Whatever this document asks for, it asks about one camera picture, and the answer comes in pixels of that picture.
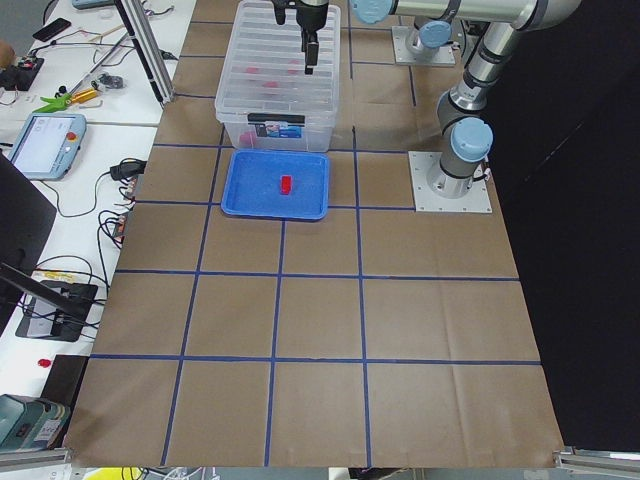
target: small red object on desk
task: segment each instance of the small red object on desk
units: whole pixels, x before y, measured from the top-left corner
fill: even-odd
[[[280,193],[282,195],[289,195],[291,193],[291,175],[283,175],[280,177]]]

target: white table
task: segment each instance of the white table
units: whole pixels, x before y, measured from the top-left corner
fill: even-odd
[[[0,122],[0,139],[5,141],[4,139],[15,138],[21,126],[22,122]],[[50,182],[60,192],[62,211],[65,214],[73,214],[90,209],[93,205],[93,187],[98,176],[125,157],[146,160],[155,133],[156,129],[153,127],[89,125],[82,141],[82,148],[67,176],[61,181]],[[39,182],[35,184],[55,204],[53,192]],[[72,219],[59,215],[56,217],[41,260],[55,255],[78,255],[91,262],[94,273],[103,276],[96,243],[97,214],[103,209],[116,212],[124,212],[125,209],[114,207],[114,203],[122,201],[118,192],[119,182],[106,177],[99,185],[95,212]],[[102,246],[107,276],[111,279],[119,250],[104,236]],[[87,266],[82,262],[69,258],[54,260],[43,268],[87,271]],[[73,281],[85,283],[87,278],[78,275]],[[105,295],[104,286],[101,286],[96,298],[105,298]],[[87,321],[97,322],[101,315],[102,308],[94,306]],[[16,337],[15,331],[21,318],[21,310],[16,309],[0,337],[0,394],[38,396],[49,374],[48,368],[38,366],[38,360],[53,360],[56,354],[89,355],[92,342],[85,337],[80,337],[75,343]],[[91,328],[85,328],[83,333],[95,336],[95,330]]]
[[[163,11],[174,5],[172,12],[150,18],[150,24],[160,49],[178,56],[186,37],[191,15],[196,0],[150,0],[147,7],[155,11]],[[60,34],[66,35],[78,29],[103,33],[122,24],[115,7],[102,9],[77,10],[71,6],[70,0],[60,1],[49,16],[49,20],[63,17],[71,22],[71,27]],[[115,43],[126,30],[124,28],[111,33],[104,39],[104,43]],[[95,35],[78,33],[71,37],[61,39],[60,42],[87,42]],[[44,45],[35,42],[34,47]],[[106,52],[108,47],[102,47],[100,52]],[[128,49],[118,53],[114,58],[115,63]],[[38,57],[45,59],[42,69],[38,73],[33,85],[28,92],[20,92],[18,100],[11,106],[0,106],[0,120],[24,121],[29,113],[40,108],[44,103],[40,97],[53,97],[61,85],[72,88],[78,83],[93,66],[92,59],[95,52],[93,46],[55,46],[40,50]],[[165,62],[171,78],[176,70],[175,60]],[[125,80],[125,88],[122,90],[107,90],[99,99],[87,102],[87,106],[96,105],[102,100],[99,108],[79,109],[79,105],[73,105],[69,111],[82,113],[89,123],[106,123],[115,125],[147,125],[157,126],[160,123],[162,108],[156,100],[149,81],[137,52],[127,55],[121,65],[104,68],[111,75],[122,76]]]

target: clear plastic bin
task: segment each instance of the clear plastic bin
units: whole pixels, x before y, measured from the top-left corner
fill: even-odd
[[[215,101],[234,147],[329,149],[340,98],[338,7],[329,6],[318,38],[318,65],[305,75],[295,11],[277,25],[271,2],[240,2]]]

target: black monitor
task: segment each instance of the black monitor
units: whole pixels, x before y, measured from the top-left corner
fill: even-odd
[[[40,283],[30,277],[55,217],[55,207],[0,152],[0,334],[23,293],[28,293],[54,310],[50,317],[51,333],[39,338],[75,341],[80,335],[97,287]],[[31,317],[33,315],[24,316],[17,335],[29,336]]]

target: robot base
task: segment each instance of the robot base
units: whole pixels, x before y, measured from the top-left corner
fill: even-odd
[[[396,54],[396,63],[398,65],[426,65],[432,67],[454,67],[456,59],[453,56],[451,47],[440,47],[438,52],[431,56],[416,55],[409,51],[406,39],[413,32],[413,27],[391,27],[393,38],[393,50]]]
[[[427,172],[440,161],[440,152],[409,152],[411,183],[416,212],[492,213],[489,193],[484,180],[474,182],[462,198],[448,199],[436,194],[427,182]],[[482,175],[478,167],[475,176]]]

